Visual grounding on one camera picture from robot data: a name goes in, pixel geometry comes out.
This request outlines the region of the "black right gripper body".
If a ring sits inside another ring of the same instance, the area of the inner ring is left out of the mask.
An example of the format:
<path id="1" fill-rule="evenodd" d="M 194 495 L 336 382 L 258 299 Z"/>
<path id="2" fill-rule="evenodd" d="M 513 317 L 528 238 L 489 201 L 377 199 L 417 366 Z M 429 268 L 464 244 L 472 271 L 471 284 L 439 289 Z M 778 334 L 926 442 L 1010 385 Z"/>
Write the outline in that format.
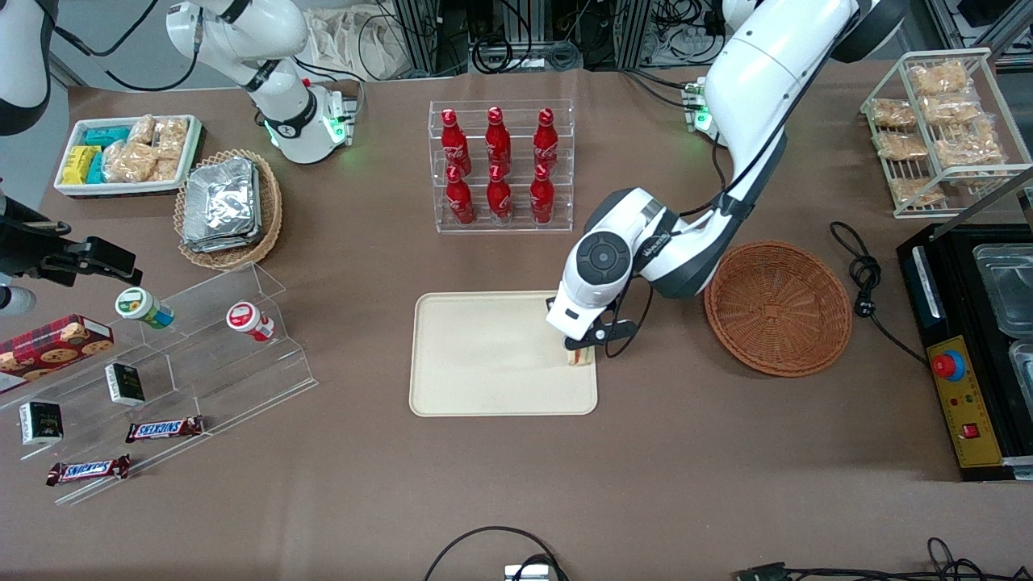
<path id="1" fill-rule="evenodd" d="M 74 286 L 80 274 L 89 274 L 75 243 L 65 239 L 73 230 L 48 219 L 23 203 L 1 195 L 1 270 L 11 278 L 49 280 Z"/>

